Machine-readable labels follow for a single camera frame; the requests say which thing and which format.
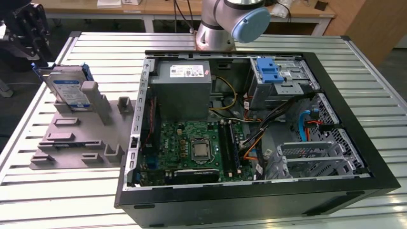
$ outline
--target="metal table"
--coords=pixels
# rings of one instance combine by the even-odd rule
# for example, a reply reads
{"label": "metal table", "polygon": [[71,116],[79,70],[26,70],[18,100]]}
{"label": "metal table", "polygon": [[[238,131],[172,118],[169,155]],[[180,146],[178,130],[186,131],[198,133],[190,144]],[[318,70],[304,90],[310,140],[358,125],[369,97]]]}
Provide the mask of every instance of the metal table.
{"label": "metal table", "polygon": [[[328,216],[193,226],[193,228],[407,227],[407,105],[352,42],[340,37],[261,36],[240,51],[314,52],[401,184]],[[192,50],[189,34],[71,33],[55,62],[90,66],[107,99],[136,97],[144,50]],[[1,228],[137,228],[113,208],[118,168],[33,171],[29,159],[53,117],[54,96],[41,85],[0,155]]]}

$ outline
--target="gray 3d-printed holder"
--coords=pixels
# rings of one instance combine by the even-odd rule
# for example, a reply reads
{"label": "gray 3d-printed holder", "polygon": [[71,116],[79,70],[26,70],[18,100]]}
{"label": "gray 3d-printed holder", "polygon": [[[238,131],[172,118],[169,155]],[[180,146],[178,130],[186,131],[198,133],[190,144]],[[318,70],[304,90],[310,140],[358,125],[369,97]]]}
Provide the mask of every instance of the gray 3d-printed holder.
{"label": "gray 3d-printed holder", "polygon": [[70,111],[54,103],[57,112],[38,149],[30,159],[30,169],[117,167],[128,149],[134,101],[119,97],[107,101],[97,83],[82,83],[93,111]]}

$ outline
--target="cardboard box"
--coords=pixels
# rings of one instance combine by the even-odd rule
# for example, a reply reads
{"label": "cardboard box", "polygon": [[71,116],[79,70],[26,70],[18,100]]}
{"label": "cardboard box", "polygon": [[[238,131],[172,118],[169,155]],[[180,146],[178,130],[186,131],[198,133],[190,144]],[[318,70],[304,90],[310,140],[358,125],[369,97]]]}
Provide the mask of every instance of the cardboard box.
{"label": "cardboard box", "polygon": [[141,0],[121,0],[122,4],[138,5]]}

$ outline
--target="yellow wire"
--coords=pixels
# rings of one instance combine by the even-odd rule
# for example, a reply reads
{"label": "yellow wire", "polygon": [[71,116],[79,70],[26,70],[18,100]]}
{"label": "yellow wire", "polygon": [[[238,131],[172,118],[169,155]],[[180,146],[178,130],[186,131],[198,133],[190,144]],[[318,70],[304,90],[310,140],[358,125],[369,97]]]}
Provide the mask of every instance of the yellow wire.
{"label": "yellow wire", "polygon": [[213,108],[209,108],[209,110],[214,110],[214,111],[218,111],[218,110],[226,110],[226,109],[229,109],[233,105],[234,105],[234,103],[236,103],[236,100],[237,100],[237,95],[236,95],[236,91],[234,91],[234,88],[232,87],[232,85],[229,84],[229,82],[225,80],[225,79],[222,79],[221,77],[218,77],[218,76],[216,76],[216,78],[217,79],[220,79],[228,86],[229,86],[229,88],[230,88],[230,90],[233,91],[233,102],[230,103],[230,105],[228,105],[228,106],[224,106],[224,107],[213,107]]}

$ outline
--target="blue clip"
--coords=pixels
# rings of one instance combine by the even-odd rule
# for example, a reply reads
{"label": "blue clip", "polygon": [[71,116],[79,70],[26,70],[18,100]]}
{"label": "blue clip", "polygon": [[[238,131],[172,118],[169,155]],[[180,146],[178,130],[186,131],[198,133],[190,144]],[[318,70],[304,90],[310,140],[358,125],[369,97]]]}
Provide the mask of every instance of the blue clip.
{"label": "blue clip", "polygon": [[257,70],[260,72],[262,83],[282,83],[284,78],[278,74],[278,66],[270,58],[257,59]]}
{"label": "blue clip", "polygon": [[91,73],[90,73],[89,66],[85,63],[81,64],[81,71],[83,73],[83,76],[86,77],[86,80],[87,81],[94,81]]}

